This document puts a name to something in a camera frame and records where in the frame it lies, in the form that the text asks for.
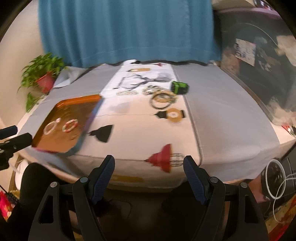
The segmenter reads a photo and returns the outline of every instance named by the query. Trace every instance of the red fabric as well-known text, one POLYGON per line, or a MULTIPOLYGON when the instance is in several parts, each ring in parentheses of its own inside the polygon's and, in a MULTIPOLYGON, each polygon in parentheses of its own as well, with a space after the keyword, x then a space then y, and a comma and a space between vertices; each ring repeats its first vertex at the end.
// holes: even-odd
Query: red fabric
MULTIPOLYGON (((290 217, 290 211, 291 209, 296 206, 296 197, 292 200, 292 203, 288 209, 288 211, 286 212, 286 214, 284 215, 284 217, 280 220, 281 222, 287 220, 290 217)), ((285 231, 287 230, 287 228, 289 227, 289 223, 288 224, 281 224, 279 223, 270 233, 269 233, 269 240, 270 241, 278 241, 281 236, 285 233, 285 231)))
POLYGON ((13 207, 6 197, 5 193, 0 191, 0 210, 2 217, 7 221, 10 217, 13 207))

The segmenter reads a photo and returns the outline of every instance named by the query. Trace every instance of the bracelet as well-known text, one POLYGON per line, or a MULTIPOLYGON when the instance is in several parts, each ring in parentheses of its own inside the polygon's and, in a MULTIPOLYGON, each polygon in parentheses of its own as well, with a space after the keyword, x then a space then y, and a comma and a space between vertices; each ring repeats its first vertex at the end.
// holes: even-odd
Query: bracelet
POLYGON ((78 126, 78 120, 77 119, 72 119, 72 120, 66 122, 63 125, 62 131, 65 132, 65 133, 67 133, 67 132, 70 132, 71 130, 73 130, 77 126, 78 126))
POLYGON ((169 107, 172 103, 175 103, 176 100, 177 100, 177 95, 175 95, 171 91, 156 91, 155 93, 153 93, 150 99, 150 105, 157 110, 163 110, 169 107), (167 105, 165 105, 164 107, 156 107, 153 104, 153 100, 158 103, 167 103, 167 105))
POLYGON ((137 95, 139 94, 137 91, 119 91, 116 93, 116 95, 137 95))
POLYGON ((165 91, 165 88, 160 87, 159 85, 148 85, 142 90, 143 95, 151 95, 156 91, 165 91))
POLYGON ((48 135, 50 133, 52 133, 54 131, 54 129, 57 127, 57 124, 61 121, 61 118, 57 118, 56 120, 49 122, 43 129, 43 134, 44 135, 48 135))

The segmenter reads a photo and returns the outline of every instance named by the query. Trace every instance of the gray fabric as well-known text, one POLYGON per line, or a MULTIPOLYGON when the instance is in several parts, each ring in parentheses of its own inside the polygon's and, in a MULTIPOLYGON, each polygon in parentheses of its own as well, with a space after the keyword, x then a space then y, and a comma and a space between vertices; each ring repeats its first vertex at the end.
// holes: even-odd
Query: gray fabric
POLYGON ((178 81, 190 86, 184 97, 196 129, 201 167, 222 181, 255 178, 279 148, 264 112, 217 66, 172 67, 178 81))
MULTIPOLYGON (((59 89, 52 89, 47 98, 39 104, 37 109, 28 118, 19 134, 21 135, 29 132, 32 136, 35 136, 49 111, 61 100, 99 94, 119 68, 120 66, 104 64, 86 73, 68 86, 59 89)), ((29 155, 35 157, 40 163, 50 163, 52 166, 56 166, 69 174, 76 176, 82 175, 81 171, 79 171, 79 169, 76 168, 69 160, 65 160, 64 157, 39 152, 31 147, 26 148, 26 151, 29 155)))

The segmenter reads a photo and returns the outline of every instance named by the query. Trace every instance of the blue curtain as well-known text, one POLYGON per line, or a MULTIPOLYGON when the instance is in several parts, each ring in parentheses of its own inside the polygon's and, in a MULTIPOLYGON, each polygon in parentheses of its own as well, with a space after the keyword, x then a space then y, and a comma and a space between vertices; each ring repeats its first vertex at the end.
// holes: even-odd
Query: blue curtain
POLYGON ((211 0, 39 0, 45 52, 90 67, 219 60, 211 0))

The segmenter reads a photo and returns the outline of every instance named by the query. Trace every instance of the potted plant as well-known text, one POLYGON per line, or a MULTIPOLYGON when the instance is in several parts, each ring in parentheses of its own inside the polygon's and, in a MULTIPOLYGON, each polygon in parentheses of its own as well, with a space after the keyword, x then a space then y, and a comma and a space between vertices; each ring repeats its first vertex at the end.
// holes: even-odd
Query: potted plant
POLYGON ((20 88, 39 86, 45 94, 52 89, 55 79, 65 66, 62 58, 52 57, 52 53, 40 55, 30 63, 23 68, 20 88))

